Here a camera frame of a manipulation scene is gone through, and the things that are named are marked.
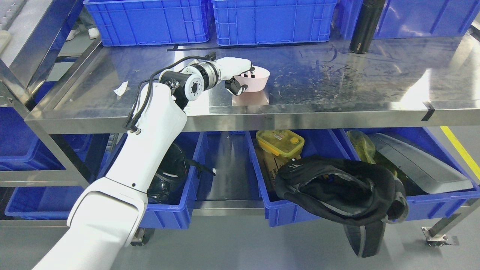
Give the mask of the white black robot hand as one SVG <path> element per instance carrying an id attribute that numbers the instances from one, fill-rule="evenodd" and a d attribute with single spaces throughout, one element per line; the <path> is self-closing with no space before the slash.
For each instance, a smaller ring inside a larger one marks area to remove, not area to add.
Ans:
<path id="1" fill-rule="evenodd" d="M 248 87 L 240 84 L 235 76 L 255 70 L 250 60 L 236 57 L 223 57 L 215 60 L 214 66 L 218 71 L 216 85 L 225 81 L 225 88 L 235 96 L 241 95 Z"/>

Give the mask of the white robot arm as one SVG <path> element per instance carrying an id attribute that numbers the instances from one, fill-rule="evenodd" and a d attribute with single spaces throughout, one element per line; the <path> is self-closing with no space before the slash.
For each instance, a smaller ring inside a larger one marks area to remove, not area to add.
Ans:
<path id="1" fill-rule="evenodd" d="M 170 87 L 139 84 L 126 140 L 106 172 L 79 196 L 67 218 L 67 232 L 35 270 L 109 270 L 128 246 L 147 206 L 147 189 L 187 116 Z"/>

